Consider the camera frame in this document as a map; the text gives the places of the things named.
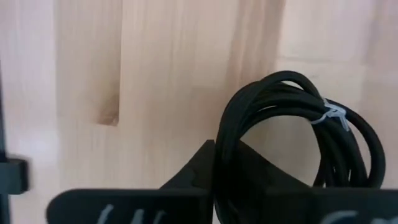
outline wood grain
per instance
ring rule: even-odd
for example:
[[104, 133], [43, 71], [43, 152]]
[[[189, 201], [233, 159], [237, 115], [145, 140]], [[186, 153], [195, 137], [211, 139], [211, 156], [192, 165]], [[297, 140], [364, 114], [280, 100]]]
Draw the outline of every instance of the wood grain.
[[[14, 223], [45, 223], [49, 200], [67, 189], [160, 186], [215, 138], [235, 91], [282, 69], [304, 73], [374, 126], [385, 187], [397, 187], [397, 6], [0, 0], [7, 151], [32, 166], [32, 189], [11, 197]], [[306, 120], [270, 119], [243, 139], [313, 181], [319, 152]]]
[[116, 125], [122, 0], [55, 1], [60, 116]]

